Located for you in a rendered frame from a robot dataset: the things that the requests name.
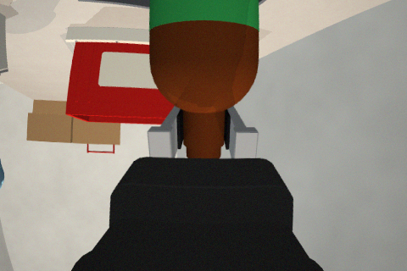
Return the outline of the red plastic crate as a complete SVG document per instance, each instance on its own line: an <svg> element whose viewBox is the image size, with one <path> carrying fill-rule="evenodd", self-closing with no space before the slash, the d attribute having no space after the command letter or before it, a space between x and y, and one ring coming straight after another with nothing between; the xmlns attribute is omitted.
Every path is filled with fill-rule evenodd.
<svg viewBox="0 0 407 271"><path fill-rule="evenodd" d="M173 107L154 84L149 45L75 42L65 114L86 122L162 124Z"/></svg>

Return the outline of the brown bottle with green label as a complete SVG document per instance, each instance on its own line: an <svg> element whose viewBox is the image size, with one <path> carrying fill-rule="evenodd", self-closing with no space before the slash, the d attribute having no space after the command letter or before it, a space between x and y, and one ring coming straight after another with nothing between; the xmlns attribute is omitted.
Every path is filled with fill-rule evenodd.
<svg viewBox="0 0 407 271"><path fill-rule="evenodd" d="M220 158L225 110L259 67L259 0L150 0L149 63L163 97L183 110L187 158Z"/></svg>

